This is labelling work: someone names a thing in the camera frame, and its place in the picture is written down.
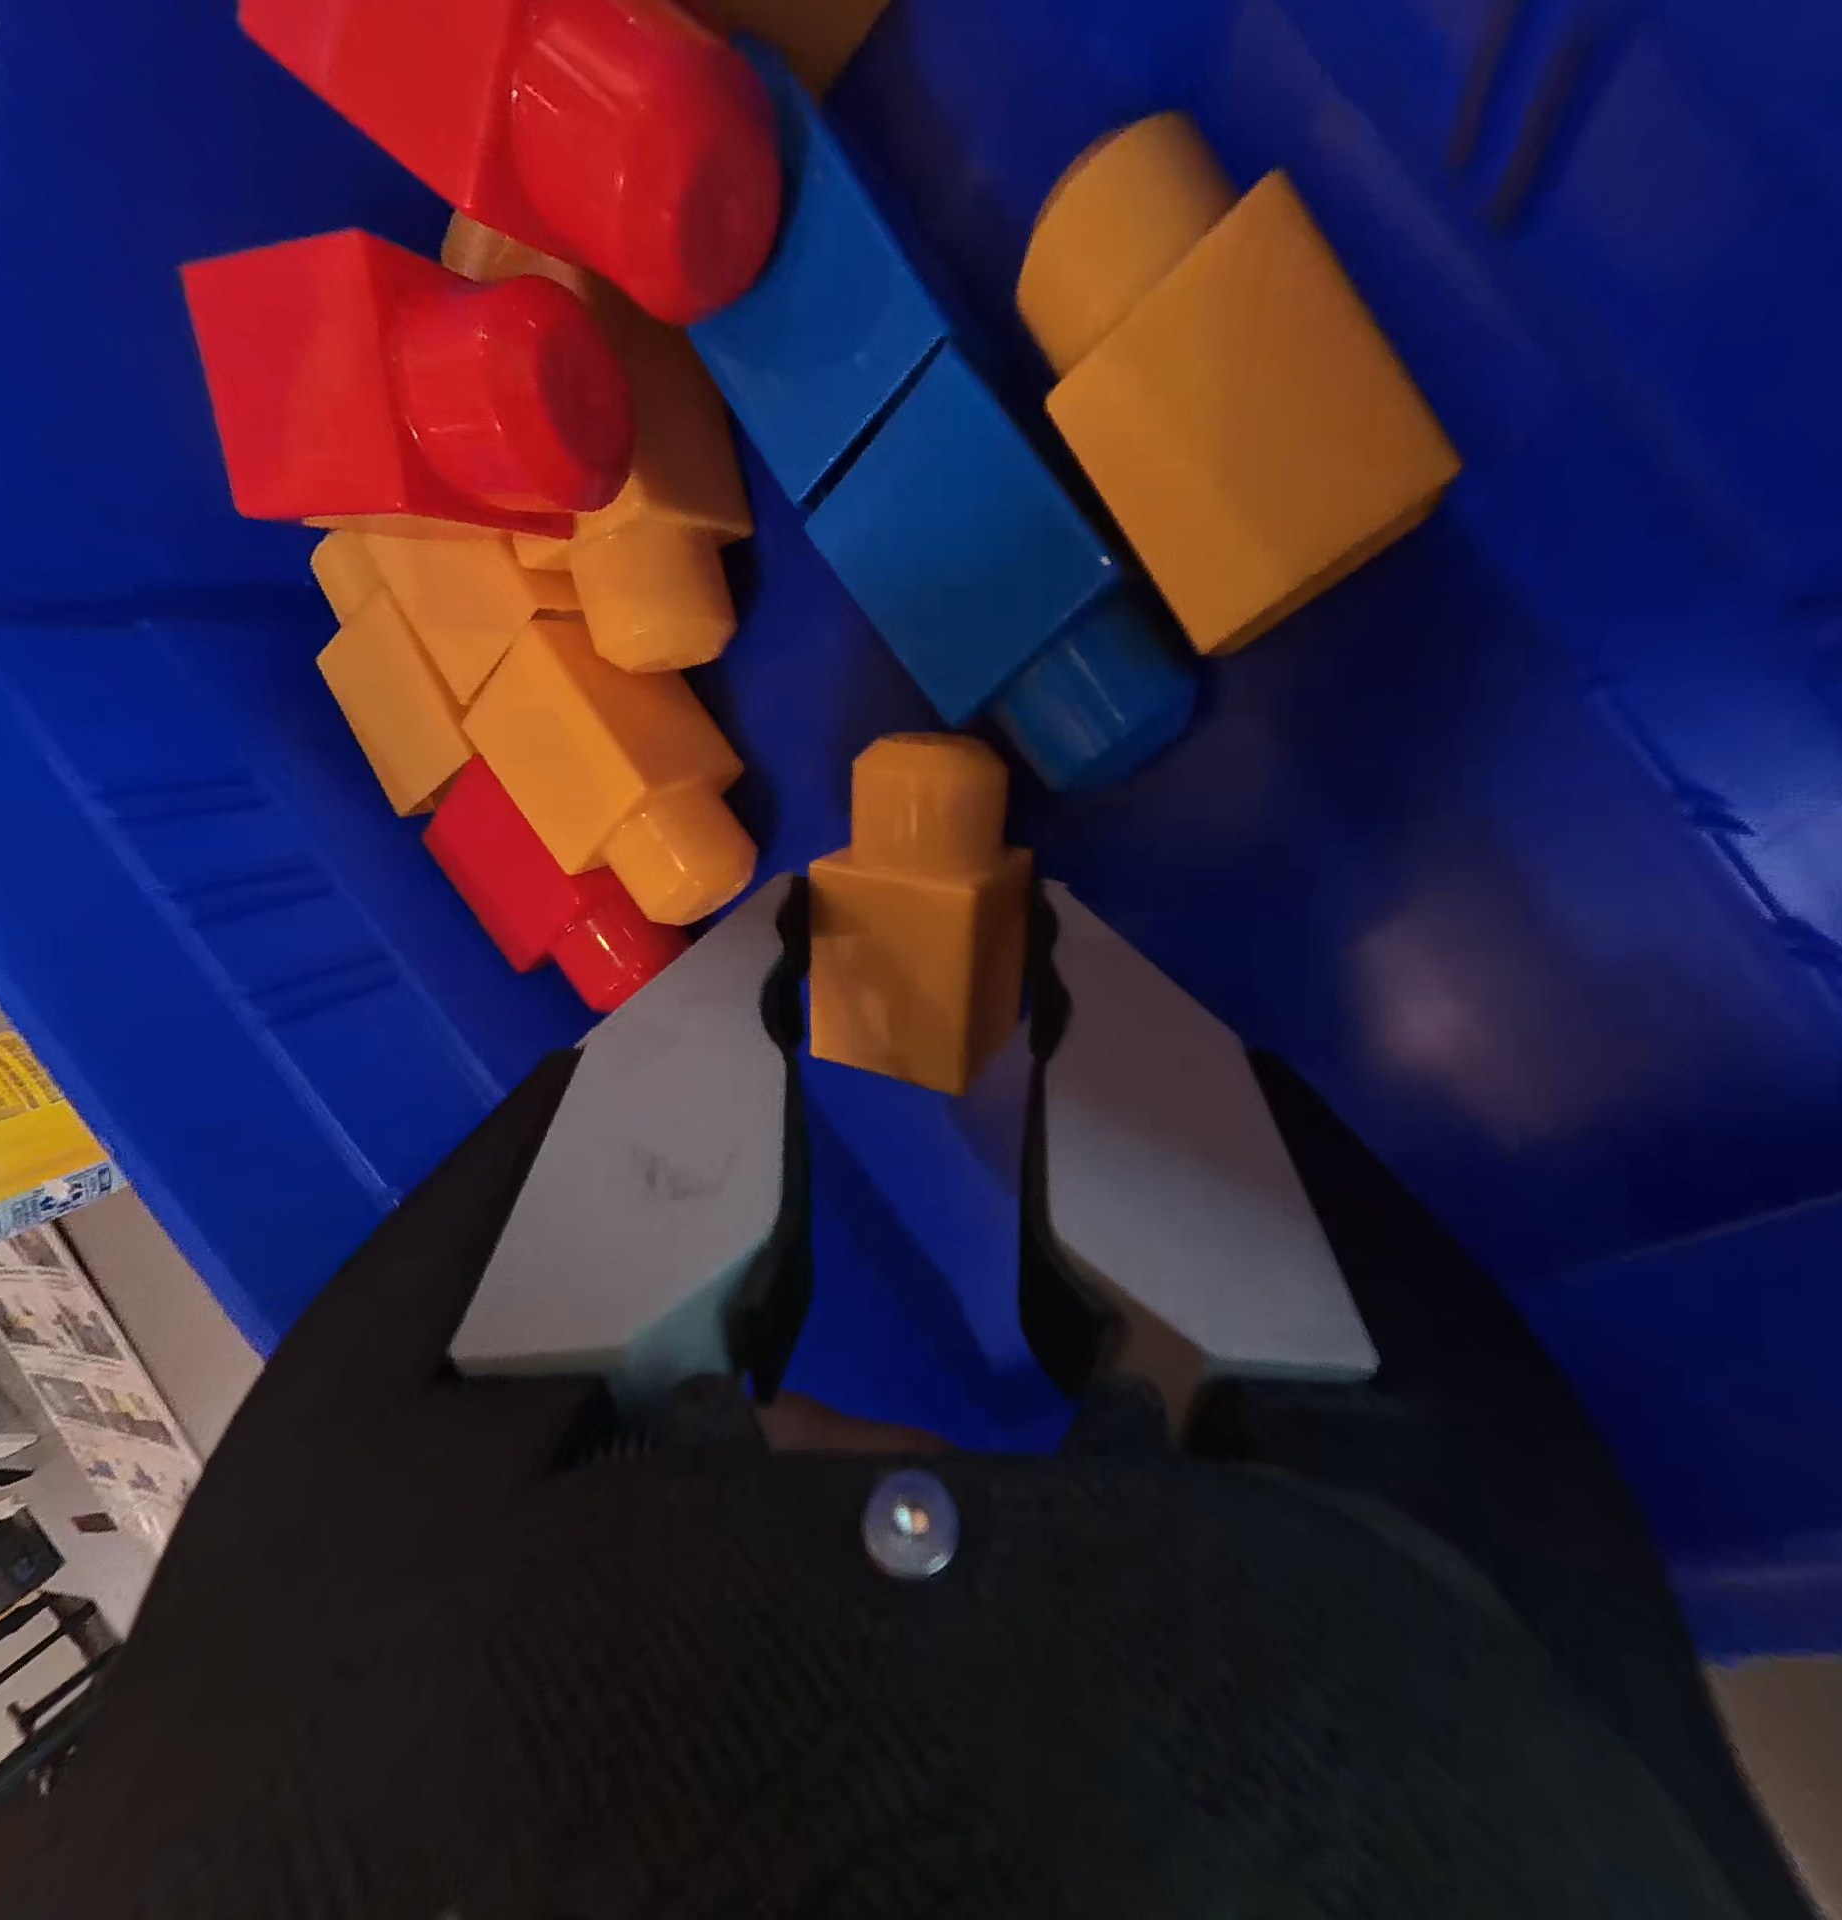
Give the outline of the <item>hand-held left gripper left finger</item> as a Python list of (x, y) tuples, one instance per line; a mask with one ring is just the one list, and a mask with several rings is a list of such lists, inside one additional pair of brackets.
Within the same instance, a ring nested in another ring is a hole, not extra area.
[(590, 1033), (453, 1332), (465, 1379), (774, 1399), (811, 1307), (810, 888), (777, 877)]

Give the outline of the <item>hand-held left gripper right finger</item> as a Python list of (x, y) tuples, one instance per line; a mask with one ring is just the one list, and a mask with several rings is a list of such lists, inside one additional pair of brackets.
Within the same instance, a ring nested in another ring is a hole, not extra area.
[(1065, 887), (1028, 949), (1017, 1315), (1067, 1396), (1359, 1386), (1378, 1352), (1242, 1038)]

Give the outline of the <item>yellow mega block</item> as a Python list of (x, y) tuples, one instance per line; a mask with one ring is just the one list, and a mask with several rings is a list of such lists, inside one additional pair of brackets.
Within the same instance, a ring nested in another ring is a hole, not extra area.
[(852, 769), (849, 836), (811, 861), (810, 1051), (964, 1096), (1023, 1016), (1031, 855), (980, 738), (893, 732)]

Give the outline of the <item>blue plastic bin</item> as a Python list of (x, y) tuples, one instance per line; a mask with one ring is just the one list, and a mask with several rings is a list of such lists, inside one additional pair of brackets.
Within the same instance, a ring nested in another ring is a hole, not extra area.
[[(1842, 5), (892, 5), (830, 95), (1022, 408), (1029, 219), (1164, 109), (1464, 473), (1019, 836), (1515, 1294), (1708, 1659), (1842, 1652)], [(443, 225), (233, 5), (0, 5), (0, 1008), (257, 1354), (581, 1026), (385, 805), (179, 288)]]

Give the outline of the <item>pile of mixed mega blocks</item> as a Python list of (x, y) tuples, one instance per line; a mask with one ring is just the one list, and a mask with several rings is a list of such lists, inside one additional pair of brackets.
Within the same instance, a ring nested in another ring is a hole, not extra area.
[(320, 531), (317, 670), (518, 973), (611, 1012), (749, 887), (689, 673), (738, 631), (738, 429), (933, 714), (1053, 793), (1126, 778), (1218, 659), (1414, 533), (1461, 470), (1298, 190), (1196, 125), (1099, 138), (1016, 309), (1082, 507), (805, 86), (844, 5), (240, 5), (451, 209), (179, 271), (249, 521)]

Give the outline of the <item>blue white wipes canister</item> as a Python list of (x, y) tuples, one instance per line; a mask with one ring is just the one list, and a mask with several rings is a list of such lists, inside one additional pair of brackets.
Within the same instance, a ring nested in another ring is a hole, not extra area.
[(0, 1245), (51, 1229), (128, 1181), (27, 1043), (0, 1031)]

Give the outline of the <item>pile of printed papers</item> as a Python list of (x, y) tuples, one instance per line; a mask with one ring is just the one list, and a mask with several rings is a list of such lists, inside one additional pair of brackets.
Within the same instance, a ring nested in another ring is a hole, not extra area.
[(0, 1773), (128, 1639), (203, 1468), (70, 1238), (0, 1243)]

